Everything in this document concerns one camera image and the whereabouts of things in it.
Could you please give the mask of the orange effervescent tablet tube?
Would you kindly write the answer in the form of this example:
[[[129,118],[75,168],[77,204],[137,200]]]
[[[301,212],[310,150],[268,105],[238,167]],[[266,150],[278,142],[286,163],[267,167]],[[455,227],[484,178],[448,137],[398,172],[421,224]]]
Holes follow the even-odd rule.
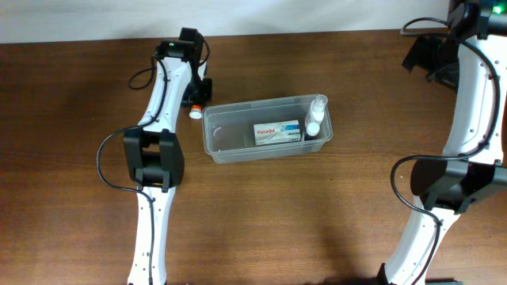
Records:
[[[194,120],[200,120],[203,116],[203,108],[197,104],[193,105],[189,112],[189,117]]]

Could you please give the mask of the clear plastic container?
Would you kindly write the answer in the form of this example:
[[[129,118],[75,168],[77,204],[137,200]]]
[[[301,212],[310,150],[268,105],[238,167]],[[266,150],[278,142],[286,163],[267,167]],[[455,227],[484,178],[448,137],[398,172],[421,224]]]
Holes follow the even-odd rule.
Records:
[[[318,152],[332,139],[329,110],[326,112],[317,139],[304,141],[305,118],[311,102],[320,94],[281,97],[207,107],[203,111],[204,149],[214,162],[232,163]],[[257,146],[254,125],[298,120],[301,139]]]

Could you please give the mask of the white Panadol box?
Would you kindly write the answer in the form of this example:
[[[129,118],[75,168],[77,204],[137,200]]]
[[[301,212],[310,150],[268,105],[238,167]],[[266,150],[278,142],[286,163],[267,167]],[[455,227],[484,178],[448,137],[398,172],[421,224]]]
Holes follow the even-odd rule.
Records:
[[[253,131],[257,146],[292,143],[298,142],[301,139],[298,120],[255,124]]]

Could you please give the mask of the white spray bottle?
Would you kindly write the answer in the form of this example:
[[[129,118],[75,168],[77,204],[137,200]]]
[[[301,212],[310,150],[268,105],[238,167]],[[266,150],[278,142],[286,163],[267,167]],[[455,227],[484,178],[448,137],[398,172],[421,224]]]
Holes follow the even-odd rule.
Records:
[[[325,95],[318,95],[311,102],[305,118],[305,126],[310,123],[317,123],[320,125],[324,119],[328,98]]]

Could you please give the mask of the dark bottle white cap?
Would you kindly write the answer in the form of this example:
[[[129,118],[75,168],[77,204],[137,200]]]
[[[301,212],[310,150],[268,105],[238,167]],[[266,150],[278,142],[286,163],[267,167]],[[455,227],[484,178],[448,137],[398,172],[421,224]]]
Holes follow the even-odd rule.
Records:
[[[310,122],[307,124],[307,126],[305,128],[303,140],[304,141],[311,141],[311,140],[317,139],[319,132],[320,132],[320,124],[316,123],[316,122]]]

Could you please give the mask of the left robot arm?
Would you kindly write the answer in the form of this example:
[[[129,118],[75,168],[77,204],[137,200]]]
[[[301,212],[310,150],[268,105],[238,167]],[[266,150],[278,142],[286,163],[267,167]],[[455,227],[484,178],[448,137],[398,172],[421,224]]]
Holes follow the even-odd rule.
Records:
[[[129,177],[135,183],[138,221],[128,283],[164,284],[170,207],[183,181],[185,159],[176,134],[181,108],[203,109],[212,99],[209,49],[194,28],[163,40],[154,52],[154,88],[138,126],[124,133]]]

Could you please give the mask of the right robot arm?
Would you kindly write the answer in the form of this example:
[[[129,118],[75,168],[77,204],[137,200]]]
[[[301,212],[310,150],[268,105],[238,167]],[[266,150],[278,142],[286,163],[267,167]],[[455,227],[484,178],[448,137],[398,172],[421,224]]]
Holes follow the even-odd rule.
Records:
[[[451,132],[440,156],[413,155],[411,216],[397,249],[381,265],[377,284],[424,284],[449,228],[470,205],[506,189],[502,120],[506,103],[506,3],[451,1],[442,22],[448,32],[409,32],[414,45],[402,62],[426,70],[426,80],[456,92]]]

